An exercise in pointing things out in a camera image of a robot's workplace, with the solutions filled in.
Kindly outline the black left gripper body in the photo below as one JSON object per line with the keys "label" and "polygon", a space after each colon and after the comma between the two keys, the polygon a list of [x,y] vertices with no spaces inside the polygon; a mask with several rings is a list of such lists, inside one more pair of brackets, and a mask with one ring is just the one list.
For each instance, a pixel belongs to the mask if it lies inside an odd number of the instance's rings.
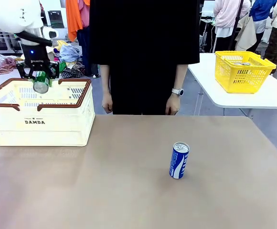
{"label": "black left gripper body", "polygon": [[50,66],[46,46],[44,45],[25,45],[22,46],[24,62],[33,71],[47,71]]}

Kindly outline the person's right hand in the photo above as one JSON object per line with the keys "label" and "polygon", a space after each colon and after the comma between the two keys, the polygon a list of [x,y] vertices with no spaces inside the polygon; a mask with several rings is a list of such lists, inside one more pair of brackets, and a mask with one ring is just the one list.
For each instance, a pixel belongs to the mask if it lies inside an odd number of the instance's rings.
{"label": "person's right hand", "polygon": [[107,114],[113,112],[113,101],[110,93],[103,93],[102,107]]}

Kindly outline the person's left hand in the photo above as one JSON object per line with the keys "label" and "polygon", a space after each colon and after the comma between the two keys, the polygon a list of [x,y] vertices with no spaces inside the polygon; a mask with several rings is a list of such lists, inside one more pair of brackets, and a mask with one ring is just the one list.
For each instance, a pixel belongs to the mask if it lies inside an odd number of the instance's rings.
{"label": "person's left hand", "polygon": [[180,97],[176,94],[171,94],[166,103],[165,115],[176,115],[181,107]]}

